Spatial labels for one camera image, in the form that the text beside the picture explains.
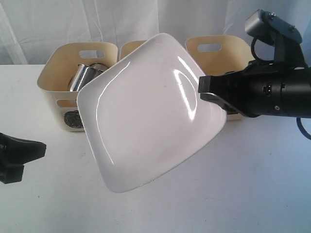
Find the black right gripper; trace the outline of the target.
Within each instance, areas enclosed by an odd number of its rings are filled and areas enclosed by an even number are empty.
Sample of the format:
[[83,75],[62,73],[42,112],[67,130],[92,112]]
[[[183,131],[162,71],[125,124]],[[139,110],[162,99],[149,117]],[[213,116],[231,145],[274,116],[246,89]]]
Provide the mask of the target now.
[[[201,76],[198,93],[200,99],[217,104],[229,115],[290,117],[282,92],[291,72],[292,69],[286,65],[253,63],[240,71]],[[216,94],[231,94],[230,100]]]

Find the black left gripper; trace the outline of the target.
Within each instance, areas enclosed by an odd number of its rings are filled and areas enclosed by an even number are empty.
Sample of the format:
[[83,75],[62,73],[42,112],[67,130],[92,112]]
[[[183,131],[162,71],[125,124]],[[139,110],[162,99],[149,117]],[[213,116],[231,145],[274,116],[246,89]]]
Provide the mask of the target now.
[[32,140],[0,134],[0,181],[22,181],[24,164],[45,156],[47,145]]

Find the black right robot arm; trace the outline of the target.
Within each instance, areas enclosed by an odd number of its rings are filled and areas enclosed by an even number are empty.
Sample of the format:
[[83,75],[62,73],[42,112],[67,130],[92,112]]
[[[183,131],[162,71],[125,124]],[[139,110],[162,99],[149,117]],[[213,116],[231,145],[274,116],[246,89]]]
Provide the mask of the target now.
[[202,100],[245,117],[311,116],[310,68],[251,61],[240,71],[201,76],[198,93]]

